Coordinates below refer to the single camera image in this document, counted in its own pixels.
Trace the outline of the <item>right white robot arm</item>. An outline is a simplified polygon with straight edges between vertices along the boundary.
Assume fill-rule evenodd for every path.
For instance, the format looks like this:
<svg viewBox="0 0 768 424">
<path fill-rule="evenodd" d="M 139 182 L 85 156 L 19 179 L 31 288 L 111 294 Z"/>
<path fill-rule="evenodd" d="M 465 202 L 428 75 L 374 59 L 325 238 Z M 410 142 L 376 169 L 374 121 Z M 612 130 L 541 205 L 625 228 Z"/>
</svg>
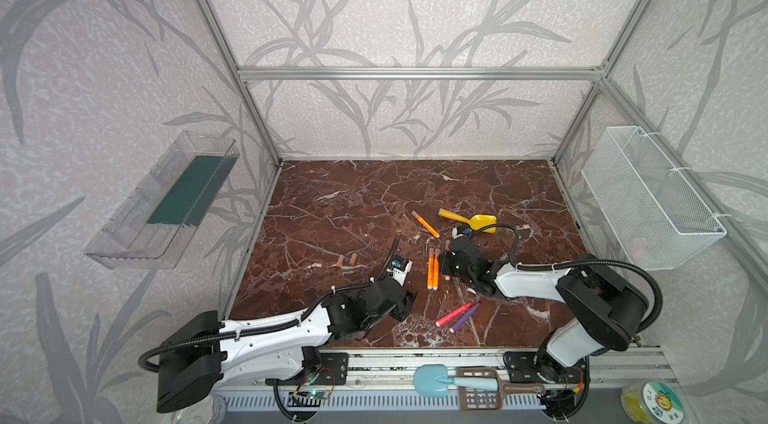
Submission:
<svg viewBox="0 0 768 424">
<path fill-rule="evenodd" d="M 444 276 L 488 298 L 559 302 L 572 319 L 552 331 L 531 359 L 532 372 L 557 382 L 600 351 L 623 352 L 660 316 L 663 294 L 646 270 L 592 254 L 555 264 L 491 261 L 468 236 L 454 239 L 437 258 Z"/>
</svg>

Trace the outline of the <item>purple marker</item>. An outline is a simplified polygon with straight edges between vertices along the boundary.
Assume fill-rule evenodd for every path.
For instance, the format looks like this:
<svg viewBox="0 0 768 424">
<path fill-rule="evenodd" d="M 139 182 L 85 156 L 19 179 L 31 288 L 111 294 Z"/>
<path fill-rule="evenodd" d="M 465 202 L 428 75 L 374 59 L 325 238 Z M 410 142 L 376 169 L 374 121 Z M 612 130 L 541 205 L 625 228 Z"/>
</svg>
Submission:
<svg viewBox="0 0 768 424">
<path fill-rule="evenodd" d="M 450 326 L 450 332 L 455 334 L 462 326 L 464 326 L 477 312 L 479 305 L 479 302 L 475 302 L 463 314 L 461 314 L 459 318 Z"/>
</svg>

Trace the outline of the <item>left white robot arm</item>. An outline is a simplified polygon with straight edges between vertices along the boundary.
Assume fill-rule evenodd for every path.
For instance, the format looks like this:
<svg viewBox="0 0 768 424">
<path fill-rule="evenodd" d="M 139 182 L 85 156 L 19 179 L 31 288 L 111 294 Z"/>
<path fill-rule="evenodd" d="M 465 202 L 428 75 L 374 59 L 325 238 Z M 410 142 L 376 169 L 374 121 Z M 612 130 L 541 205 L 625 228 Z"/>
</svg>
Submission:
<svg viewBox="0 0 768 424">
<path fill-rule="evenodd" d="M 319 348 L 360 340 L 382 321 L 404 321 L 415 293 L 400 278 L 330 290 L 309 307 L 255 320 L 219 320 L 214 311 L 193 317 L 139 366 L 158 376 L 156 410 L 179 411 L 213 390 L 246 381 L 290 382 L 320 365 Z"/>
</svg>

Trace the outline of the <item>pink marker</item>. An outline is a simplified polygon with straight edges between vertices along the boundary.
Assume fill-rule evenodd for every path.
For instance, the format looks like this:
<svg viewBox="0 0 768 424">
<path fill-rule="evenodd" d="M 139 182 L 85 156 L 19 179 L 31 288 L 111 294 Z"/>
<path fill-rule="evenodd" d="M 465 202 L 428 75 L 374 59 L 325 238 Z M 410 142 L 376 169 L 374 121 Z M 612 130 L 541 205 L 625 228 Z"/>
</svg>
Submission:
<svg viewBox="0 0 768 424">
<path fill-rule="evenodd" d="M 437 327 L 442 327 L 442 326 L 444 326 L 446 324 L 449 324 L 450 322 L 452 322 L 456 318 L 458 318 L 458 317 L 462 316 L 464 313 L 466 313 L 472 306 L 473 306 L 472 303 L 467 303 L 467 304 L 464 304 L 464 305 L 458 307 L 457 309 L 453 310 L 452 312 L 450 312 L 450 313 L 442 316 L 438 320 L 436 320 L 435 321 L 435 325 Z"/>
</svg>

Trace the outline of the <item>orange marker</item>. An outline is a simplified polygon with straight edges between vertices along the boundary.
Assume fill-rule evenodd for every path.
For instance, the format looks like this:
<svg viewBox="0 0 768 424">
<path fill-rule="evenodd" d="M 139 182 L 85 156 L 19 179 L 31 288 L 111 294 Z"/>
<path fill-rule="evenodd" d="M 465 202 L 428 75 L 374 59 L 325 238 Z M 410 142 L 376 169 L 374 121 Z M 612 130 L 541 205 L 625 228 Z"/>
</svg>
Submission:
<svg viewBox="0 0 768 424">
<path fill-rule="evenodd" d="M 436 248 L 432 249 L 432 267 L 431 267 L 431 274 L 430 274 L 430 282 L 431 282 L 431 289 L 437 290 L 439 287 L 439 261 L 438 261 L 439 251 Z"/>
<path fill-rule="evenodd" d="M 433 237 L 439 238 L 440 234 L 439 232 L 430 225 L 420 214 L 418 214 L 416 211 L 412 211 L 411 215 L 413 218 Z"/>
<path fill-rule="evenodd" d="M 432 247 L 428 247 L 428 267 L 426 285 L 428 290 L 433 290 L 433 274 L 434 274 L 434 251 Z"/>
</svg>

